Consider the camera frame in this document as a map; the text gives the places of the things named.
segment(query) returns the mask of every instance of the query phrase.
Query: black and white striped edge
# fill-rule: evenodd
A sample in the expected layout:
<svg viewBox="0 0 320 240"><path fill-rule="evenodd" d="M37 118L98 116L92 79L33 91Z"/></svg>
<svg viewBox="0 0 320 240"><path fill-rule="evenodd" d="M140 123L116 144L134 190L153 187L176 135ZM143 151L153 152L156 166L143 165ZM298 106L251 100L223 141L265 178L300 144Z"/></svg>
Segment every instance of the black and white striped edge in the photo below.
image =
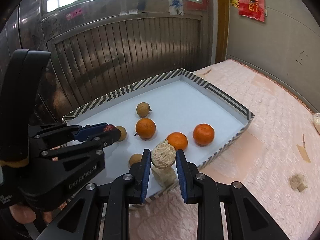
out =
<svg viewBox="0 0 320 240"><path fill-rule="evenodd" d="M231 108L233 108L235 111L237 111L239 114L241 114L242 116L244 116L247 120L248 123L247 125L242 128L233 138L231 138L228 143L226 143L223 147L221 147L218 151L216 151L215 153L213 153L213 155L211 157L209 157L207 160L205 160L203 163L201 163L200 165L198 165L198 169L202 169L204 168L206 165L208 165L213 159L215 159L220 153L222 153L224 150L226 150L236 139L238 139L240 137L240 135L247 130L247 128L249 127L250 123L252 122L253 118L254 118L254 114L245 106L243 106L241 103L239 103L238 101L236 101L235 99L233 99L231 96L229 96L228 94L226 94L225 92L223 92L222 90L220 90L219 88L217 88L216 86L212 85L211 83L207 82L206 80L200 78L199 76L189 72L188 70L185 69L176 69L176 70L172 70L160 75L156 75L144 80L141 80L139 82L133 83L131 85L125 86L121 89L115 90L111 93L108 93L102 97L99 97L87 104L85 104L84 106L81 106L75 110L73 110L72 112L70 112L69 114L65 115L62 119L62 122L68 122L68 120L74 119L77 116L84 114L85 112L87 112L88 110L91 110L97 106L100 106L104 103L107 103L109 101L111 101L114 98L118 98L124 94L128 94L132 91L135 91L137 89L140 88L144 88L148 85L152 85L154 83L157 82L161 82L162 80L167 80L169 78L174 78L176 76L179 75L183 75L186 78L190 79L191 81L197 83L199 86L207 89L208 91L210 91L211 93L214 93L218 98L220 98L221 100L223 100L226 104L228 104ZM175 188L177 185L179 184L178 179L176 181L174 181L169 187L162 189L161 191L157 192L156 194L146 198L146 203L142 204L142 205L132 205L130 206L131 209L137 209L139 207L145 206L148 203L151 203L152 201L156 200L157 198L161 197L163 194L165 194L166 192L170 191L171 189Z"/></svg>
<svg viewBox="0 0 320 240"><path fill-rule="evenodd" d="M247 120L250 120L253 116L253 113L239 103L237 100L233 99L231 96L223 92L221 89L202 79L201 77L189 72L188 70L183 69L182 75L197 83L199 86L207 89L211 93L214 93L218 98L222 99L226 104L228 104L231 108L237 111L239 114L243 115Z"/></svg>
<svg viewBox="0 0 320 240"><path fill-rule="evenodd" d="M62 121L63 122L68 122L71 119L74 119L76 117L78 117L81 114L86 113L89 110L94 109L97 106L101 106L104 103L107 103L109 101L111 101L112 99L118 98L122 95L128 94L132 91L138 90L140 88L144 88L148 85L152 85L154 83L158 83L160 81L163 80L167 80L169 78L174 78L176 76L180 76L182 72L182 69L176 69L176 70L172 70L166 73L162 73L160 75L156 75L150 78L146 78L144 80L141 80L139 82L135 82L131 85L125 86L123 88L120 88L118 90L115 90L113 92L110 92L102 97L96 98L95 100L86 103L84 106L78 107L77 109L73 110L72 112L70 112L69 114L66 114Z"/></svg>

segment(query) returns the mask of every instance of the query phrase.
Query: plastic bag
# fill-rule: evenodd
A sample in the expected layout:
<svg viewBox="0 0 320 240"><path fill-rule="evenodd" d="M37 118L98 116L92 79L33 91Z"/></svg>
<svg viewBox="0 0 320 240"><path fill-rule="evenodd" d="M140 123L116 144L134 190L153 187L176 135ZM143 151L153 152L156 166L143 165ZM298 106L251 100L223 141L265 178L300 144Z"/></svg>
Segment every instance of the plastic bag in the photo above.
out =
<svg viewBox="0 0 320 240"><path fill-rule="evenodd" d="M320 135L320 113L314 114L312 116L312 122Z"/></svg>

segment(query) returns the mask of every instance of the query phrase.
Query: bread slice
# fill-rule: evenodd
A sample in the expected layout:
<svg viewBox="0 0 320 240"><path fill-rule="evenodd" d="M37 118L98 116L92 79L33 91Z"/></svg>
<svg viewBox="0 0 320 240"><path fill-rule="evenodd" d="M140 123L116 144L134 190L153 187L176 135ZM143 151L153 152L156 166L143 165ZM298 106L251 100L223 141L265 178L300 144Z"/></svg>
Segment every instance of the bread slice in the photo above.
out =
<svg viewBox="0 0 320 240"><path fill-rule="evenodd" d="M151 151L151 161L158 169L169 168L176 161L176 150L166 139Z"/></svg>
<svg viewBox="0 0 320 240"><path fill-rule="evenodd" d="M171 186L177 179L177 175L172 167L166 169L157 169L156 167L152 166L151 172L161 187L167 188Z"/></svg>

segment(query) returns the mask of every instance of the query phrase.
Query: orange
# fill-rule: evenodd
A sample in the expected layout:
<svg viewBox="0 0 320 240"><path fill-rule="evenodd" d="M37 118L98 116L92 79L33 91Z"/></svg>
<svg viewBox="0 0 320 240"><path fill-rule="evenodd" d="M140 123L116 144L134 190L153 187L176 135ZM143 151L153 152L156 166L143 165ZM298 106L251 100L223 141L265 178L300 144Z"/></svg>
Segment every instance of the orange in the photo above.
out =
<svg viewBox="0 0 320 240"><path fill-rule="evenodd" d="M168 143L171 144L176 151L179 149L185 150L188 146L188 139L187 137L180 132L173 132L168 135L167 137Z"/></svg>
<svg viewBox="0 0 320 240"><path fill-rule="evenodd" d="M206 123L198 124L193 130L193 138L201 146L208 145L214 139L214 129Z"/></svg>
<svg viewBox="0 0 320 240"><path fill-rule="evenodd" d="M136 124L136 132L142 139L150 139L156 132L156 124L149 118L142 118Z"/></svg>

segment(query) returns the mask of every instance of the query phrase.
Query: blue and white sticker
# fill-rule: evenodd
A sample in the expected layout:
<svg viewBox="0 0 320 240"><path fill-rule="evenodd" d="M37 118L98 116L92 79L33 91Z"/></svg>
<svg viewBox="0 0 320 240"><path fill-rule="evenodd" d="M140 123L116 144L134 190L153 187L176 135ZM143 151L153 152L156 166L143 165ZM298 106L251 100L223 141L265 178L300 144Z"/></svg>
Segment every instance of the blue and white sticker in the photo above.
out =
<svg viewBox="0 0 320 240"><path fill-rule="evenodd" d="M183 15L182 0L169 0L169 12L171 15Z"/></svg>

